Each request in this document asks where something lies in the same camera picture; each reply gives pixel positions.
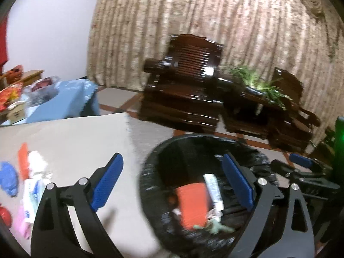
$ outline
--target blue gripper pad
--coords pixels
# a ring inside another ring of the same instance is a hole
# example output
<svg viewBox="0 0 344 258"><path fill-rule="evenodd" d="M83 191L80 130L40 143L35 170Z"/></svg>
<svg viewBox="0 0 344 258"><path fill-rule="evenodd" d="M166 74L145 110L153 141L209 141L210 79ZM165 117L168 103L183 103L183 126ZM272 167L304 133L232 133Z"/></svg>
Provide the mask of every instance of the blue gripper pad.
<svg viewBox="0 0 344 258"><path fill-rule="evenodd" d="M296 153L290 154L289 160L307 169L309 169L313 164L312 159L309 159Z"/></svg>
<svg viewBox="0 0 344 258"><path fill-rule="evenodd" d="M223 156L222 169L238 198L239 204L247 208L248 211L251 211L254 204L252 188L234 161L227 154Z"/></svg>
<svg viewBox="0 0 344 258"><path fill-rule="evenodd" d="M123 170L123 157L121 154L117 154L113 160L110 160L110 162L110 166L93 190L94 192L91 208L95 212L105 205L118 180L119 175Z"/></svg>

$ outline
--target chair backrest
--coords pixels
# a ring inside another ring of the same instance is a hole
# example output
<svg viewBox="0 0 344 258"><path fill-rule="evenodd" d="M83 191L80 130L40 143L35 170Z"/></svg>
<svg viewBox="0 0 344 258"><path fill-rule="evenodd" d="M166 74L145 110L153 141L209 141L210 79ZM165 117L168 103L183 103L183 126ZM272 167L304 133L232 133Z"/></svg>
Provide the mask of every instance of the chair backrest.
<svg viewBox="0 0 344 258"><path fill-rule="evenodd" d="M272 85L281 89L281 92L288 95L294 103L299 104L303 92L302 82L296 76L286 70L275 67L272 76Z"/></svg>
<svg viewBox="0 0 344 258"><path fill-rule="evenodd" d="M172 35L165 61L175 77L205 82L220 64L223 45L195 35Z"/></svg>

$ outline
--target black trash bag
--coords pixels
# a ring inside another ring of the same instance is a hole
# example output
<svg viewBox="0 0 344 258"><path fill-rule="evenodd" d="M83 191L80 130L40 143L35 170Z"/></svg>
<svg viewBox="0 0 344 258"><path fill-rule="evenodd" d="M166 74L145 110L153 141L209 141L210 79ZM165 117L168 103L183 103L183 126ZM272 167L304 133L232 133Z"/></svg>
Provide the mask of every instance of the black trash bag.
<svg viewBox="0 0 344 258"><path fill-rule="evenodd" d="M250 146L228 138L208 134L187 134L158 145L148 156L140 176L140 197L155 235L169 251L192 257L225 257L237 232L212 235L205 230L185 230L172 212L168 197L177 187L204 182L203 175L213 173L218 179L225 209L221 223L240 229L249 212L239 205L221 168L227 152L241 166L251 168L257 177L278 185L268 158Z"/></svg>

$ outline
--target white wall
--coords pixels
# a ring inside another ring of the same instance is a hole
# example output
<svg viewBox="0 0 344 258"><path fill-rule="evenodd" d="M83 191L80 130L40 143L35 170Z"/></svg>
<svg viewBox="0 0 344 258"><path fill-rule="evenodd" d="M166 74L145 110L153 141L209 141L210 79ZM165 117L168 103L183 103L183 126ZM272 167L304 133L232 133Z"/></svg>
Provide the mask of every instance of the white wall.
<svg viewBox="0 0 344 258"><path fill-rule="evenodd" d="M97 0L17 0L8 20L7 71L43 69L63 80L86 75L87 44Z"/></svg>

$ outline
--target silver bolt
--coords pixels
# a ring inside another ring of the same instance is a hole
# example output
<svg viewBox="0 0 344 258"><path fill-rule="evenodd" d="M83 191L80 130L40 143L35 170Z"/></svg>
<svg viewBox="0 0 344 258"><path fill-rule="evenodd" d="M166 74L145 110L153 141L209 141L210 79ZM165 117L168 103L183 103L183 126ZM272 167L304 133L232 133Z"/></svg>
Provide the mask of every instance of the silver bolt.
<svg viewBox="0 0 344 258"><path fill-rule="evenodd" d="M267 180L266 179L264 179L264 178L259 178L258 179L258 183L260 184L260 185L266 185L268 182L267 182Z"/></svg>
<svg viewBox="0 0 344 258"><path fill-rule="evenodd" d="M48 190L51 190L51 189L54 188L54 186L55 186L55 184L51 182L51 183L48 183L48 185L46 186L46 188L47 188Z"/></svg>
<svg viewBox="0 0 344 258"><path fill-rule="evenodd" d="M85 184L87 183L87 181L88 181L87 178L82 177L82 178L79 179L78 183L79 183L80 185L85 185Z"/></svg>
<svg viewBox="0 0 344 258"><path fill-rule="evenodd" d="M292 183L291 188L294 189L295 191L299 190L299 186L296 183Z"/></svg>

